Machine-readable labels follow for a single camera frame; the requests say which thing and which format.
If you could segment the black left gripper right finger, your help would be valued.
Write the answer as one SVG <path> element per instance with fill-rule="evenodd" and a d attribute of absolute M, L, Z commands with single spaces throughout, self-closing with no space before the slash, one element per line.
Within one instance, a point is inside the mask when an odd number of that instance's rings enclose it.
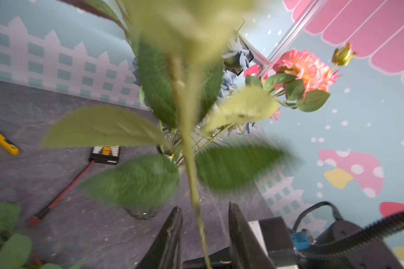
<path fill-rule="evenodd" d="M 238 204 L 229 203 L 228 224 L 233 269 L 272 269 L 273 262 L 264 253 Z"/>

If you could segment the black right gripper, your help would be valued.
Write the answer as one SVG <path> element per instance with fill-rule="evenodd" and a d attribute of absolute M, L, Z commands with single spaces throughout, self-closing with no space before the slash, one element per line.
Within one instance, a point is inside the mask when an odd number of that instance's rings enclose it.
<path fill-rule="evenodd" d="M 277 269 L 299 269 L 297 250 L 283 218 L 273 217 L 249 221 L 248 224 L 259 245 L 273 261 Z M 213 253 L 209 257 L 213 269 L 232 269 L 230 247 Z M 207 269 L 203 258 L 184 261 L 182 268 Z"/>

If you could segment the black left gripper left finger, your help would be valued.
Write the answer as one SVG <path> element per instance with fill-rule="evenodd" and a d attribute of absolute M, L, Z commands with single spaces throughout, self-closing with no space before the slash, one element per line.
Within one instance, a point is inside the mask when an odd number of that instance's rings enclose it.
<path fill-rule="evenodd" d="M 181 269 L 182 210 L 174 207 L 136 269 Z"/>

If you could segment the pink rose stem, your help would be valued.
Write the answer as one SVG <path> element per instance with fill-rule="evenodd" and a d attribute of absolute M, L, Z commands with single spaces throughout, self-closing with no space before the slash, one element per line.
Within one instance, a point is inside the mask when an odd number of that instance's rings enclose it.
<path fill-rule="evenodd" d="M 219 101 L 222 55 L 242 17 L 257 1 L 117 1 L 114 12 L 104 1 L 70 5 L 117 24 L 138 60 L 139 80 L 155 116 L 180 136 L 179 143 L 147 119 L 110 105 L 88 106 L 62 117 L 47 132 L 43 146 L 163 146 L 182 157 L 191 204 L 207 268 L 212 267 L 205 240 L 198 183 L 217 193 L 246 188 L 280 162 L 292 160 L 286 148 L 260 142 L 210 146 L 194 151 L 193 133 L 266 119 L 278 108 L 260 85 L 250 85 Z"/>

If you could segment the large pink peony stem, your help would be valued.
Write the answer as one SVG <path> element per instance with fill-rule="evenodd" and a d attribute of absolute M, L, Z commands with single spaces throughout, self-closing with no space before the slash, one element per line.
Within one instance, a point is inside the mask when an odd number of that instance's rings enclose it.
<path fill-rule="evenodd" d="M 336 48 L 329 66 L 314 53 L 292 49 L 273 65 L 271 76 L 246 76 L 246 83 L 256 82 L 286 108 L 315 112 L 329 99 L 329 88 L 342 77 L 338 72 L 356 56 L 351 43 Z"/>

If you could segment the pink peony pair stem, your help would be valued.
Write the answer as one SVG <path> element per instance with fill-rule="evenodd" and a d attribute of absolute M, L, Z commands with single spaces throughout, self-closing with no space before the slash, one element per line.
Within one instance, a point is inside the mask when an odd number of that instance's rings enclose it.
<path fill-rule="evenodd" d="M 31 254 L 32 240 L 16 230 L 20 212 L 18 205 L 0 202 L 0 269 L 60 269 Z"/>

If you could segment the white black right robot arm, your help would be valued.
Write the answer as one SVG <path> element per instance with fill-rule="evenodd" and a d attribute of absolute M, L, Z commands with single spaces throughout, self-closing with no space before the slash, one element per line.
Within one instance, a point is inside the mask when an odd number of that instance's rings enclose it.
<path fill-rule="evenodd" d="M 334 223 L 314 238 L 301 221 L 328 206 Z M 292 228 L 282 217 L 248 222 L 237 204 L 229 208 L 231 245 L 210 255 L 214 269 L 401 269 L 384 239 L 404 231 L 404 209 L 361 228 L 343 219 L 330 202 L 304 210 Z"/>

